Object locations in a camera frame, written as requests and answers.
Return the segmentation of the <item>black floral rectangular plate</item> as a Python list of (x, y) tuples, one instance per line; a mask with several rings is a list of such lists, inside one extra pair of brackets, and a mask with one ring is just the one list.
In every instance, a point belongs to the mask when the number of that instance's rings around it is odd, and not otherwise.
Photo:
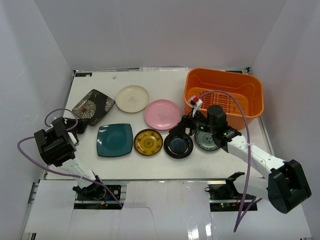
[(96, 89), (92, 89), (75, 105), (72, 112), (78, 118), (88, 120), (90, 126), (95, 126), (113, 108), (115, 103), (114, 99)]

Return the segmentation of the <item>teal square plate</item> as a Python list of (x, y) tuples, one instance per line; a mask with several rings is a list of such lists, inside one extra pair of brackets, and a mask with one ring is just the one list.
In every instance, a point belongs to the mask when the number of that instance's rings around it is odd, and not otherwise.
[(128, 155), (132, 152), (133, 141), (132, 127), (128, 123), (100, 126), (96, 139), (97, 154), (104, 158)]

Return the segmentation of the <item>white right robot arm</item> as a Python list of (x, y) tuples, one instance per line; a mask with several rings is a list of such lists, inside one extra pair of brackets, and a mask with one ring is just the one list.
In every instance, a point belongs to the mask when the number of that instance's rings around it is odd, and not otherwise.
[(218, 149), (238, 157), (261, 174), (252, 182), (247, 174), (236, 172), (214, 193), (236, 200), (249, 194), (268, 200), (279, 212), (286, 214), (311, 197), (302, 165), (292, 159), (285, 161), (249, 143), (248, 138), (228, 125), (226, 113), (219, 105), (212, 105), (204, 116), (201, 112), (183, 115), (181, 121), (169, 131), (164, 140), (164, 150), (172, 158), (184, 159), (193, 151), (191, 136), (203, 132)]

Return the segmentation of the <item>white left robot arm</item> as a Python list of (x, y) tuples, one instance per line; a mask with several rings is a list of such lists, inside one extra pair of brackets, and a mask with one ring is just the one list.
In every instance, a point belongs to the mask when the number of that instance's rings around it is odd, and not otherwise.
[(63, 169), (77, 181), (75, 192), (92, 200), (100, 200), (106, 194), (106, 187), (92, 170), (76, 158), (77, 134), (87, 128), (87, 119), (59, 117), (51, 122), (48, 129), (34, 133), (39, 154), (48, 165)]

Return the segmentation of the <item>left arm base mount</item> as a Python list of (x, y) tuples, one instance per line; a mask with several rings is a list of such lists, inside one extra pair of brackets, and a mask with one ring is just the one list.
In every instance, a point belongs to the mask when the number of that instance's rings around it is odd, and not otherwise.
[(122, 198), (122, 186), (119, 184), (106, 185), (111, 193), (99, 186), (92, 193), (93, 196), (78, 192), (75, 197), (73, 208), (75, 210), (121, 210), (124, 206)]

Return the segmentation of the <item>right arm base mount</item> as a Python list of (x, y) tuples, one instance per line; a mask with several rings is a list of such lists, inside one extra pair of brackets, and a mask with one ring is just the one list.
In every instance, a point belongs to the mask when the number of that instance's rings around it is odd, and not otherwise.
[(212, 213), (239, 211), (242, 194), (231, 186), (231, 183), (243, 175), (245, 175), (244, 172), (236, 172), (224, 180), (208, 183), (204, 191), (209, 194), (209, 206)]

